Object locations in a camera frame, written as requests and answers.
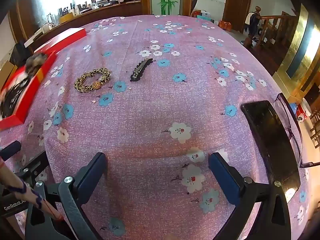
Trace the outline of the leopard print scrunchie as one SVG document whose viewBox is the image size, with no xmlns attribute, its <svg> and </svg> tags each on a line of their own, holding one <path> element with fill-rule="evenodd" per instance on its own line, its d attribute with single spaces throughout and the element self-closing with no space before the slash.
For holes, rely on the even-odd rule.
<svg viewBox="0 0 320 240">
<path fill-rule="evenodd" d="M 110 80 L 111 72 L 104 67 L 85 72 L 74 83 L 74 89 L 80 93 L 99 90 Z"/>
</svg>

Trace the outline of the grey sheer scrunchie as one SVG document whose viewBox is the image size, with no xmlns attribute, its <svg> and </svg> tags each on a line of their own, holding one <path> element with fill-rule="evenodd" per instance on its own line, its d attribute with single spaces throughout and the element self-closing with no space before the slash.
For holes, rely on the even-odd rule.
<svg viewBox="0 0 320 240">
<path fill-rule="evenodd" d="M 25 70 L 18 74 L 8 87 L 3 89 L 3 92 L 1 92 L 1 120 L 13 114 L 24 90 L 47 58 L 48 56 L 44 53 L 34 54 L 29 57 L 25 63 Z"/>
</svg>

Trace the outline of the black rhinestone hair clip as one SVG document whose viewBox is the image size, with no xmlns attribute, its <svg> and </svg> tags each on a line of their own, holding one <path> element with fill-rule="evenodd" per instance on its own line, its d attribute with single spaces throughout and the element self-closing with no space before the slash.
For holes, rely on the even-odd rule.
<svg viewBox="0 0 320 240">
<path fill-rule="evenodd" d="M 141 77 L 143 76 L 144 70 L 146 69 L 146 67 L 148 65 L 150 65 L 151 63 L 153 63 L 153 59 L 145 59 L 142 62 L 140 62 L 138 65 L 136 65 L 136 67 L 134 68 L 131 76 L 130 76 L 130 81 L 131 82 L 137 82 L 141 79 Z"/>
</svg>

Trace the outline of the red jewelry tray box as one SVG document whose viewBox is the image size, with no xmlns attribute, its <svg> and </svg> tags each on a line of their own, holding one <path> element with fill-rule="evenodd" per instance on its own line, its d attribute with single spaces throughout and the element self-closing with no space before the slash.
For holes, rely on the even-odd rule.
<svg viewBox="0 0 320 240">
<path fill-rule="evenodd" d="M 4 104 L 8 105 L 9 114 L 5 118 L 1 118 L 1 131 L 24 124 L 35 94 L 55 59 L 56 52 L 53 51 L 32 78 L 26 77 L 20 83 L 11 86 L 10 89 L 5 87 L 3 95 L 9 92 L 12 92 L 13 95 L 4 98 Z"/>
</svg>

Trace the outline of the black smartphone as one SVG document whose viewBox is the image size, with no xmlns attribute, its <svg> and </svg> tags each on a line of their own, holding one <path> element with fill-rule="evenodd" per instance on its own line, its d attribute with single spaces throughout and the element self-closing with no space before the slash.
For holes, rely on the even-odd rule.
<svg viewBox="0 0 320 240">
<path fill-rule="evenodd" d="M 268 180 L 281 183 L 289 202 L 300 187 L 300 146 L 292 131 L 289 111 L 279 99 L 274 103 L 244 103 L 241 110 L 266 166 Z"/>
</svg>

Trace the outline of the purple floral bedspread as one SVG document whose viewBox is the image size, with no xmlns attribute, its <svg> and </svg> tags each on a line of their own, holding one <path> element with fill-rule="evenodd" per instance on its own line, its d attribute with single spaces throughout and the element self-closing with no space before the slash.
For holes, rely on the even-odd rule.
<svg viewBox="0 0 320 240">
<path fill-rule="evenodd" d="M 58 53 L 26 123 L 1 133 L 1 146 L 22 145 L 7 167 L 17 171 L 45 151 L 50 169 L 41 178 L 59 181 L 102 152 L 107 178 L 84 210 L 103 239 L 212 239 L 233 207 L 208 155 L 218 151 L 243 176 L 267 182 L 240 106 L 274 103 L 280 88 L 246 48 L 206 21 L 145 15 L 85 29 Z M 103 87 L 74 89 L 101 67 L 111 72 Z"/>
</svg>

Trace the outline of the red box lid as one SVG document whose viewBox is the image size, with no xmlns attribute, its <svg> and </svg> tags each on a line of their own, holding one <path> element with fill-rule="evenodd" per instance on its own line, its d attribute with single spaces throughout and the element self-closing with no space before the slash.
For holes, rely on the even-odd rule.
<svg viewBox="0 0 320 240">
<path fill-rule="evenodd" d="M 85 36 L 85 28 L 69 28 L 41 45 L 34 51 L 34 53 L 44 53 L 47 55 L 51 54 L 52 52 L 57 53 Z"/>
</svg>

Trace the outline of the wooden headboard shelf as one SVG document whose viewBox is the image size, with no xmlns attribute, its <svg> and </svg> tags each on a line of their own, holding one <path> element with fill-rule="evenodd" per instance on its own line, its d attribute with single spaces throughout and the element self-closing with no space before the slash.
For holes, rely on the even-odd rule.
<svg viewBox="0 0 320 240">
<path fill-rule="evenodd" d="M 37 38 L 31 45 L 30 48 L 35 50 L 51 38 L 60 34 L 61 32 L 69 28 L 78 28 L 86 24 L 93 23 L 98 20 L 105 18 L 117 17 L 117 16 L 136 16 L 142 15 L 143 3 L 141 1 L 125 2 L 121 4 L 109 5 L 100 9 L 91 10 L 84 14 L 75 16 L 73 19 L 58 25 L 47 33 Z M 30 22 L 22 20 L 20 13 L 17 9 L 10 9 L 8 12 L 8 21 L 13 35 L 14 41 L 20 42 L 21 40 L 27 40 L 27 27 L 31 26 Z"/>
</svg>

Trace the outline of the yellow box on shelf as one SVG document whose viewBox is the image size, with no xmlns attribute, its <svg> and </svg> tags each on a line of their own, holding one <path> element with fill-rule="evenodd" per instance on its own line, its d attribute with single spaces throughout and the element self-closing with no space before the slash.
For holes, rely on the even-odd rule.
<svg viewBox="0 0 320 240">
<path fill-rule="evenodd" d="M 67 14 L 65 14 L 65 15 L 63 15 L 63 16 L 61 16 L 61 17 L 59 18 L 59 23 L 60 23 L 60 24 L 63 24 L 63 23 L 65 23 L 65 22 L 68 22 L 68 21 L 72 20 L 73 18 L 74 18 L 74 15 L 73 15 L 72 12 L 67 13 Z"/>
</svg>

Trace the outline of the wooden stair railing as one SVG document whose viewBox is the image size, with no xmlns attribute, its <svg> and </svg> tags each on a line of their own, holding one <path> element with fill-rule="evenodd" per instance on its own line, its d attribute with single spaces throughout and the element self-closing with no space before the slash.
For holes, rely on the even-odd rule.
<svg viewBox="0 0 320 240">
<path fill-rule="evenodd" d="M 262 16 L 260 12 L 261 7 L 256 6 L 255 11 L 248 14 L 249 25 L 245 29 L 248 37 L 244 40 L 244 46 L 255 50 L 263 46 L 288 46 L 293 39 L 298 16 L 284 11 L 281 15 Z"/>
</svg>

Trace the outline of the brown wooden door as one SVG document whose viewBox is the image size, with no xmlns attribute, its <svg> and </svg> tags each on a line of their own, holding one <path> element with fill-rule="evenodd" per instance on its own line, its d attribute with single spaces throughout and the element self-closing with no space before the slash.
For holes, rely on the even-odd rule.
<svg viewBox="0 0 320 240">
<path fill-rule="evenodd" d="M 251 0 L 226 0 L 222 20 L 229 22 L 232 30 L 242 33 L 250 5 Z"/>
</svg>

